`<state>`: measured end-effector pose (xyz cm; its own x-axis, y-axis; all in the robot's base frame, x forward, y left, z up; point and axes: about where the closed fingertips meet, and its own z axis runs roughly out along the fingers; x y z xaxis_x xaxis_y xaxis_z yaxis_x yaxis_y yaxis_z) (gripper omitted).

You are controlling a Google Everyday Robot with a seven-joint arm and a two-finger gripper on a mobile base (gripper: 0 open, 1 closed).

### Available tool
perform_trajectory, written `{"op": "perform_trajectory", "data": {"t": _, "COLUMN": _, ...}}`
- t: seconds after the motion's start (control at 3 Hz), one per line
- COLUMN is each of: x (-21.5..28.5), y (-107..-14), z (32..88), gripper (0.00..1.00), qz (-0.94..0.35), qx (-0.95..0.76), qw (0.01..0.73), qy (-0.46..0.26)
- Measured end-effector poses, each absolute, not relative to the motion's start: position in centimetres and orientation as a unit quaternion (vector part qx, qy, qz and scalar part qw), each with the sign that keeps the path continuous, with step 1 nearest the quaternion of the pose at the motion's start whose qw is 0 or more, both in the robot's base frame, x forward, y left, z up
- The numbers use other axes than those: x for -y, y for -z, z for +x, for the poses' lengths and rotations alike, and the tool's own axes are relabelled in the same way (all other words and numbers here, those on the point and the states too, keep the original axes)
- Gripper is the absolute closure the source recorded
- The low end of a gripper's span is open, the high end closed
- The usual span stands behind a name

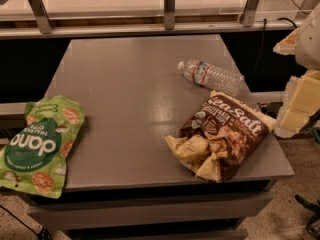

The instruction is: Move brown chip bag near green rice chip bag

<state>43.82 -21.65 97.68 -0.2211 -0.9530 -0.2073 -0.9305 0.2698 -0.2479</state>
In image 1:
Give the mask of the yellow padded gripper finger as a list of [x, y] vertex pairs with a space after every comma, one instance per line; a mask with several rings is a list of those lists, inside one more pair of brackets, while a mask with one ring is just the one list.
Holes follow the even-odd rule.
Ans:
[[283, 94], [275, 135], [281, 138], [293, 137], [319, 110], [320, 71], [309, 69], [300, 78], [292, 76]]
[[299, 28], [293, 30], [288, 36], [274, 46], [273, 51], [280, 55], [294, 55], [298, 33]]

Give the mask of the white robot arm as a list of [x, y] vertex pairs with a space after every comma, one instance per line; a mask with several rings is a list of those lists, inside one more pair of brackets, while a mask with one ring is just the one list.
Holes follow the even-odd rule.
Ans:
[[288, 81], [277, 116], [275, 134], [291, 138], [320, 110], [320, 5], [300, 27], [278, 42], [273, 51], [294, 55], [296, 63], [307, 69], [301, 77], [291, 77]]

